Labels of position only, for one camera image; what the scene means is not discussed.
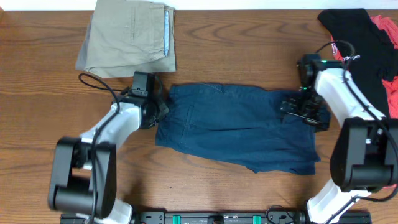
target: white logo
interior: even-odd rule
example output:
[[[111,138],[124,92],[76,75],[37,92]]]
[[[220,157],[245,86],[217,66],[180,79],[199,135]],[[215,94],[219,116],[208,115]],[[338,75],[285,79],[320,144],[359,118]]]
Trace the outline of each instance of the white logo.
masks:
[[[336,54],[337,54],[337,47],[336,47],[336,44],[335,44],[335,43],[332,43],[332,44],[331,44],[331,51],[333,52],[333,55],[336,55]]]
[[[344,60],[344,61],[345,61],[345,60],[348,60],[348,59],[355,60],[355,59],[358,59],[358,58],[361,58],[361,56],[360,56],[360,55],[347,56],[347,57],[344,57],[343,60]]]

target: white wall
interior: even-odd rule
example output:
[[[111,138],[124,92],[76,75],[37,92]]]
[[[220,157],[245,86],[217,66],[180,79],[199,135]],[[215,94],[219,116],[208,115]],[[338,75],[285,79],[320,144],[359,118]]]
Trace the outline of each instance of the white wall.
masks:
[[[153,0],[181,10],[398,9],[398,0]],[[96,0],[0,0],[4,10],[93,10]]]

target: denim fabric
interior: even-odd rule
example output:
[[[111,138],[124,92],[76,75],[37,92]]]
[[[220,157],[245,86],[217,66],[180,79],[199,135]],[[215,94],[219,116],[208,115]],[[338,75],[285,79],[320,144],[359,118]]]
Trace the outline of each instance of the denim fabric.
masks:
[[[159,123],[156,145],[254,172],[313,175],[320,160],[315,128],[280,112],[282,100],[296,94],[241,85],[173,86],[170,113]]]

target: cable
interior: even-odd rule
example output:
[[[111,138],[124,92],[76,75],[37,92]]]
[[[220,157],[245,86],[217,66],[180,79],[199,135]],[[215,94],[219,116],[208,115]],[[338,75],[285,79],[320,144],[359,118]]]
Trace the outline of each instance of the cable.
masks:
[[[93,78],[93,79],[95,79],[95,80],[97,80],[97,81],[100,80],[100,79],[97,78],[97,77],[95,77],[95,76],[93,76],[93,75],[89,75],[89,74],[82,73],[82,74],[79,75],[79,80],[80,80],[84,85],[90,86],[90,87],[92,87],[92,88],[94,88],[94,89],[97,89],[97,90],[107,90],[107,91],[110,91],[108,88],[103,88],[103,87],[99,87],[99,86],[95,86],[95,85],[92,85],[92,84],[87,83],[86,81],[84,81],[84,80],[81,78],[81,77],[83,77],[83,76]],[[112,89],[112,88],[111,88],[111,90],[113,90],[113,91],[124,91],[124,90],[118,90],[118,89]]]
[[[98,86],[93,86],[90,85],[86,82],[84,82],[81,78],[83,76],[92,78],[94,80],[96,80],[97,82],[100,82],[102,85],[104,85],[106,87],[106,90],[110,91],[115,102],[116,102],[116,111],[95,131],[94,136],[93,136],[93,141],[91,143],[91,173],[93,176],[93,207],[91,209],[91,215],[90,215],[90,219],[88,220],[87,224],[93,224],[94,223],[94,217],[96,215],[96,208],[97,208],[97,178],[96,178],[96,153],[95,153],[95,146],[96,146],[96,140],[98,139],[98,137],[100,136],[102,130],[105,128],[105,126],[116,116],[118,115],[118,113],[120,112],[120,102],[118,100],[118,97],[115,94],[115,90],[113,90],[108,84],[106,84],[104,81],[102,81],[101,79],[93,76],[93,75],[89,75],[89,74],[85,74],[82,73],[79,75],[79,80],[81,82],[83,82],[84,84],[96,88],[96,89],[102,89]]]
[[[103,88],[103,87],[99,87],[99,86],[96,86],[96,85],[92,85],[92,84],[87,83],[86,81],[84,81],[84,80],[81,78],[82,76],[95,77],[95,76],[89,75],[89,74],[79,75],[79,80],[82,82],[82,84],[84,84],[84,85],[86,85],[86,86],[89,86],[89,87],[92,87],[92,88],[97,89],[97,90],[106,90],[106,91],[109,91],[108,88]],[[156,78],[156,80],[159,82],[159,85],[160,85],[160,89],[159,89],[159,92],[158,92],[158,96],[161,96],[161,95],[162,95],[162,91],[163,91],[163,83],[162,83],[162,80],[159,78],[159,76],[155,75],[155,78]],[[120,95],[125,95],[125,94],[131,89],[131,87],[126,87],[124,90],[119,90],[119,89],[114,89],[114,88],[111,88],[111,89],[112,89],[113,91],[119,91],[119,92],[120,92]]]
[[[348,70],[348,67],[353,59],[353,56],[355,55],[355,48],[352,44],[350,44],[347,41],[344,40],[336,40],[336,41],[331,41],[325,45],[323,45],[322,47],[320,47],[316,53],[319,53],[319,51],[321,51],[323,48],[325,48],[326,46],[330,45],[330,44],[345,44],[349,47],[351,53],[348,57],[348,60],[346,62],[344,62],[344,68],[343,68],[343,80],[344,83],[346,84],[348,90],[350,91],[350,93],[354,96],[354,98],[356,99],[356,101],[363,107],[363,109],[375,120],[376,124],[383,130],[383,133],[387,136],[393,150],[394,150],[394,154],[396,156],[396,159],[398,161],[398,146],[394,140],[394,138],[392,137],[390,131],[386,128],[386,126],[384,124],[381,123],[381,121],[379,120],[379,118],[372,112],[369,110],[368,106],[366,106],[362,100],[359,98],[359,96],[354,92],[354,90],[351,88],[351,86],[348,84],[348,79],[346,78],[346,72]],[[390,195],[388,195],[385,198],[371,198],[371,197],[362,197],[362,196],[355,196],[352,197],[351,200],[349,202],[347,202],[341,209],[339,209],[334,215],[332,215],[328,221],[326,221],[326,224],[329,224],[332,219],[334,219],[336,216],[338,216],[341,212],[343,212],[349,205],[351,205],[351,203],[356,203],[356,199],[362,199],[362,200],[367,200],[367,201],[371,201],[371,202],[386,202],[392,198],[394,198],[398,193],[398,185],[396,185],[395,189],[391,192]]]
[[[266,211],[266,219],[267,219],[271,224],[276,224],[276,223],[274,223],[273,221],[269,220],[269,218],[268,218],[268,211],[269,211],[272,207],[280,207],[280,208],[282,208],[282,209],[284,210],[284,212],[287,214],[287,216],[288,216],[289,218],[292,219],[292,221],[291,221],[290,223],[287,223],[287,224],[294,224],[294,218],[293,218],[293,216],[291,216],[291,215],[288,213],[288,211],[286,210],[286,208],[283,207],[283,206],[281,206],[281,205],[271,205],[271,207],[269,207],[269,208],[267,209],[267,211]]]

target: green component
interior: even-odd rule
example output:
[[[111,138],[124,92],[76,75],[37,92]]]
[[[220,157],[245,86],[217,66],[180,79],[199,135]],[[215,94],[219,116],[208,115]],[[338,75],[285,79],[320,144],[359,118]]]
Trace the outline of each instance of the green component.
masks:
[[[180,215],[173,215],[173,224],[181,224],[181,216]]]
[[[261,216],[253,215],[253,224],[261,224]]]

